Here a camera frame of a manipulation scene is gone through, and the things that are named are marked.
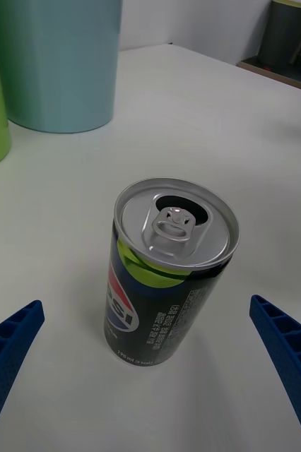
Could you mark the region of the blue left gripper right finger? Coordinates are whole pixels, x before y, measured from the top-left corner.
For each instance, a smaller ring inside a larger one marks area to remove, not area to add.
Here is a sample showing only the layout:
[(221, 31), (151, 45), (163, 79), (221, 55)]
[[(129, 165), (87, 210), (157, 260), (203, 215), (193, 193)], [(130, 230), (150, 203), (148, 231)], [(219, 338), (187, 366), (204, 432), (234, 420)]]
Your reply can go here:
[(301, 425), (301, 324), (259, 295), (251, 298), (249, 317)]

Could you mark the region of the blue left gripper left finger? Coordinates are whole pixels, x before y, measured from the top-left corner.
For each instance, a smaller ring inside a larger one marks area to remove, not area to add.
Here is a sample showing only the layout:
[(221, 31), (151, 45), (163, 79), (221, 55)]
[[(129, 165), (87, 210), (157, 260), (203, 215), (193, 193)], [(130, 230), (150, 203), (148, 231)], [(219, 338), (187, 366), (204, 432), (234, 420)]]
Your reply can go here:
[(0, 323), (0, 414), (44, 321), (42, 303), (35, 300)]

